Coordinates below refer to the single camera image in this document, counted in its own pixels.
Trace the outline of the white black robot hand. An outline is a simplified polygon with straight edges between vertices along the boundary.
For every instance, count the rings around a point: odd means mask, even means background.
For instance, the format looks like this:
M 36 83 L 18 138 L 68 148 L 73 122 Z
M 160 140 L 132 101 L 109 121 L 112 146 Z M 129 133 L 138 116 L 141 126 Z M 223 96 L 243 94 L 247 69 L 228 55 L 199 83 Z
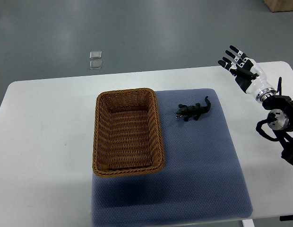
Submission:
M 228 57 L 223 57 L 218 64 L 235 77 L 244 93 L 252 95 L 259 103 L 276 94 L 276 90 L 267 82 L 266 73 L 253 58 L 233 45 L 225 53 Z

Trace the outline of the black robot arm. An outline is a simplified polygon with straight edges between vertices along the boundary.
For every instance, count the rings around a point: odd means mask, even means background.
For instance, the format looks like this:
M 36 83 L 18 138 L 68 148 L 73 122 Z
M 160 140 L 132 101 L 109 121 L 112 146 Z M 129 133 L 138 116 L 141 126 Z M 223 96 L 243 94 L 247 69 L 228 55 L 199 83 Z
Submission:
M 266 93 L 262 106 L 269 110 L 267 118 L 258 122 L 256 131 L 263 138 L 279 142 L 283 147 L 281 158 L 293 166 L 293 100 L 282 95 L 282 78 L 278 80 L 277 94 Z

